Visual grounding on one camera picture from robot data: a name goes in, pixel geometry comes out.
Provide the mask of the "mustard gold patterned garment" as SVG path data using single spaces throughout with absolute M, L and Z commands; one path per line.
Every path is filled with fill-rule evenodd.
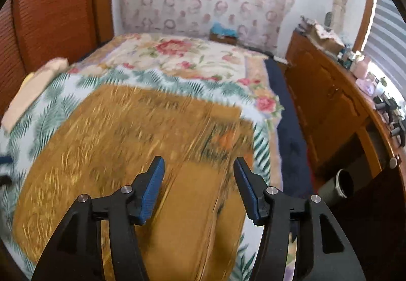
M 150 279 L 227 280 L 246 215 L 233 162 L 252 161 L 252 141 L 252 123 L 238 107 L 103 85 L 34 161 L 14 213 L 14 239 L 37 261 L 78 195 L 113 194 L 161 156 L 154 213 L 136 228 Z

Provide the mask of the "white green leaf blanket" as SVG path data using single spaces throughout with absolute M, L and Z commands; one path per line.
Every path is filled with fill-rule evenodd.
M 101 77 L 59 75 L 10 132 L 1 168 L 1 239 L 25 277 L 82 193 L 114 193 L 160 155 L 165 176 L 137 227 L 152 280 L 248 280 L 262 230 L 247 219 L 233 176 L 243 156 L 276 184 L 279 116 L 237 82 L 182 79 L 118 67 Z

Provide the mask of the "dark cylindrical bin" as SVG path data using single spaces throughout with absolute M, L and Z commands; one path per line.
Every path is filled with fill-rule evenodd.
M 335 176 L 323 184 L 318 195 L 327 205 L 333 205 L 342 199 L 347 199 L 354 193 L 354 181 L 351 174 L 344 169 L 340 169 Z

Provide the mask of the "navy blue mattress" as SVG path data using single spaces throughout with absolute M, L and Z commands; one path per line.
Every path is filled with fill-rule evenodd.
M 281 121 L 277 126 L 283 192 L 288 196 L 304 199 L 313 193 L 307 144 L 283 73 L 273 58 L 266 60 L 266 70 L 270 88 L 283 106 Z

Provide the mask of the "beige folded garment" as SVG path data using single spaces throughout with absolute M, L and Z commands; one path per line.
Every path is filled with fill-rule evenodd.
M 66 71 L 69 66 L 66 58 L 54 58 L 49 60 L 39 70 L 30 73 L 11 101 L 8 109 L 1 120 L 1 127 L 10 133 L 25 111 L 35 102 L 35 100 L 47 88 L 50 82 Z

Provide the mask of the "wooden sideboard cabinet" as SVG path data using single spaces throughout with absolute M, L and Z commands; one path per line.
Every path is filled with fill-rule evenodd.
M 405 149 L 390 136 L 390 127 L 349 71 L 298 32 L 291 37 L 286 59 L 285 81 L 315 173 L 326 175 L 359 157 L 366 158 L 371 177 L 392 158 L 405 172 Z

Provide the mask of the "brown louvered wardrobe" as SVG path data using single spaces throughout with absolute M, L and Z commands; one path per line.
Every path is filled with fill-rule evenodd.
M 111 0 L 1 0 L 1 111 L 47 61 L 76 63 L 112 38 Z

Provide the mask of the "pink container on cabinet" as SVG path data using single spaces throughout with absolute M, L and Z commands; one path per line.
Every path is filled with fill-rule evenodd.
M 367 77 L 369 63 L 371 62 L 371 58 L 365 56 L 361 61 L 358 61 L 353 74 L 357 79 L 365 79 Z

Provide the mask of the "floral pink cream quilt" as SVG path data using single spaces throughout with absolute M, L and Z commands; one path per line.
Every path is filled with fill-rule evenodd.
M 266 56 L 238 46 L 197 38 L 136 34 L 114 39 L 70 70 L 73 94 L 63 99 L 70 116 L 103 85 L 150 89 L 238 107 L 252 123 L 253 159 L 247 164 L 266 183 L 281 187 L 276 128 L 283 106 L 269 85 Z M 262 228 L 245 215 L 235 264 L 227 280 L 248 280 Z

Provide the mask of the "cardboard box on cabinet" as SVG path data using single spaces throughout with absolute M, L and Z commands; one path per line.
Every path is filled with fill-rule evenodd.
M 340 37 L 334 31 L 326 31 L 319 23 L 312 25 L 308 37 L 316 46 L 335 55 L 345 47 Z

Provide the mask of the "grey striped window blind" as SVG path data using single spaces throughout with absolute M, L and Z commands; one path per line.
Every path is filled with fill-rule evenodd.
M 376 0 L 364 51 L 395 85 L 405 86 L 405 21 L 393 0 Z

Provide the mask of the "box with blue cloth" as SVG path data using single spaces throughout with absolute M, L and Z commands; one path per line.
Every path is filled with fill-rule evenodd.
M 209 40 L 221 44 L 237 45 L 239 35 L 234 29 L 228 29 L 223 27 L 220 23 L 214 23 L 210 29 Z

